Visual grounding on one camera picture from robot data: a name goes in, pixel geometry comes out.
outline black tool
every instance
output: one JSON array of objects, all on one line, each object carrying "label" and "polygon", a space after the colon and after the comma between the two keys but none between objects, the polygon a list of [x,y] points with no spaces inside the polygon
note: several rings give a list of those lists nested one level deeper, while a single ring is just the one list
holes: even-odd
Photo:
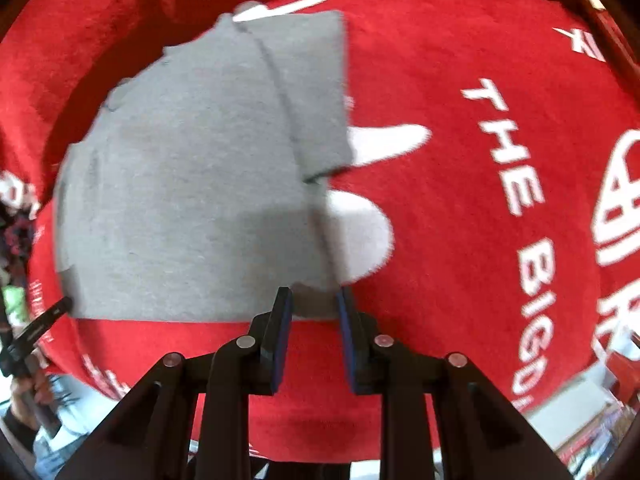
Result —
[{"label": "black tool", "polygon": [[415,353],[338,295],[344,358],[357,395],[382,395],[381,480],[433,480],[425,394],[450,480],[569,480],[562,462],[465,355]]},{"label": "black tool", "polygon": [[[9,324],[4,298],[0,294],[2,304],[0,304],[0,341],[2,351],[0,351],[0,370],[5,377],[15,376],[17,378],[32,378],[33,369],[30,362],[33,360],[32,354],[38,339],[64,314],[71,311],[71,298],[62,298],[55,305],[46,310],[43,314],[31,321],[22,333],[14,338],[14,332]],[[22,394],[22,400],[33,412],[36,420],[53,438],[62,427],[60,420],[52,407],[38,404],[34,399],[35,390]]]},{"label": "black tool", "polygon": [[[247,480],[248,396],[272,396],[284,372],[292,295],[216,352],[162,357],[66,463],[59,480]],[[188,465],[198,394],[206,394],[196,462]]]}]

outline metal screw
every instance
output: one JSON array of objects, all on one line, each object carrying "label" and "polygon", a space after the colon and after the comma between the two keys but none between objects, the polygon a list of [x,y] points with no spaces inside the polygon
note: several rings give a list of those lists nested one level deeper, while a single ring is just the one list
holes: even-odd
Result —
[{"label": "metal screw", "polygon": [[170,352],[162,358],[162,364],[167,368],[173,368],[182,362],[182,356],[178,352]]},{"label": "metal screw", "polygon": [[387,334],[379,334],[373,339],[373,342],[378,346],[382,346],[382,348],[389,348],[393,346],[394,339]]},{"label": "metal screw", "polygon": [[240,348],[251,348],[255,345],[255,339],[250,335],[241,335],[238,339],[236,339],[236,344]]},{"label": "metal screw", "polygon": [[466,356],[464,354],[461,354],[459,352],[455,352],[453,354],[451,354],[449,357],[449,363],[452,366],[455,366],[456,368],[462,368],[465,367],[466,364],[469,362],[469,360],[466,358]]}]

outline gray cloth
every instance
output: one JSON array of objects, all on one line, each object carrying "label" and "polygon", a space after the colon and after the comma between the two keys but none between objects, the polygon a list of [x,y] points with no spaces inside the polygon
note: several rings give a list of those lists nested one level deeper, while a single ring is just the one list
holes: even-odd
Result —
[{"label": "gray cloth", "polygon": [[249,320],[283,285],[300,316],[334,314],[311,177],[351,161],[343,34],[337,12],[223,15],[112,91],[55,189],[76,317]]}]

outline red fabric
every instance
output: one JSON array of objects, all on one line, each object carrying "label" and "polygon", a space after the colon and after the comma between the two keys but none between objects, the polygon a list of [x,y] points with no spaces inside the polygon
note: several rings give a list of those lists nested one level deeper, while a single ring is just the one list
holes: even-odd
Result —
[{"label": "red fabric", "polygon": [[[51,165],[84,135],[110,87],[157,57],[163,43],[201,32],[239,1],[34,0],[0,46],[3,167],[49,190]],[[76,9],[82,15],[69,20]],[[393,226],[390,260],[354,284],[358,306],[417,351],[465,352],[507,396],[532,396],[535,405],[591,359],[598,299],[638,277],[638,252],[599,267],[590,229],[609,155],[639,126],[636,106],[606,63],[574,52],[572,40],[553,30],[587,30],[554,2],[329,0],[309,12],[327,9],[341,10],[348,28],[351,123],[415,123],[432,133],[418,150],[332,179],[334,189],[374,202]],[[30,41],[35,31],[41,41]],[[462,96],[480,87],[479,78],[494,82],[508,110]],[[478,123],[506,119],[517,123],[512,138],[527,147],[528,160],[492,159],[496,137]],[[629,168],[638,167],[636,156],[637,149]],[[523,164],[535,168],[544,203],[516,217],[498,172]],[[38,218],[32,306],[60,297],[51,214],[49,203]],[[553,242],[556,271],[531,297],[521,288],[518,251],[544,238]],[[544,311],[554,333],[538,353],[548,365],[516,396],[513,376],[524,366],[518,347],[530,322],[521,308],[548,291],[556,294]],[[165,352],[211,352],[245,330],[67,319],[45,346],[61,368],[118,396],[121,382],[135,383]],[[313,462],[378,455],[379,403],[349,393],[340,352],[334,324],[294,323],[281,392],[251,401],[255,449]]]}]

